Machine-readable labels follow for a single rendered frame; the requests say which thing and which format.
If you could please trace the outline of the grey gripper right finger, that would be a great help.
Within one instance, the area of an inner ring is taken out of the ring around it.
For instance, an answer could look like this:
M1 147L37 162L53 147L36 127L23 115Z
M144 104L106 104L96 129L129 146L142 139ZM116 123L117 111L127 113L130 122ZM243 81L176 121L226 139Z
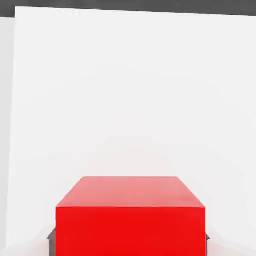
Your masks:
M256 256L256 249L223 238L212 227L206 228L207 256Z

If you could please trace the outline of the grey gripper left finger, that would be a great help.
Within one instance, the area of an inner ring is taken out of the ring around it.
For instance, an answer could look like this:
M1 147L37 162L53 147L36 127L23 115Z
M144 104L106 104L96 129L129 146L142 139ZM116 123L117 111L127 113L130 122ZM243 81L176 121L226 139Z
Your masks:
M43 230L35 238L0 249L0 256L56 256L55 228Z

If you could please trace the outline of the small red cube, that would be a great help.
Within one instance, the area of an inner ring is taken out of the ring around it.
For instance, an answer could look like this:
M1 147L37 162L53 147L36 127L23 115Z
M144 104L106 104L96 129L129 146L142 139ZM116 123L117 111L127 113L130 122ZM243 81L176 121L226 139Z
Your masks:
M177 177L83 177L55 217L56 256L206 256L206 208Z

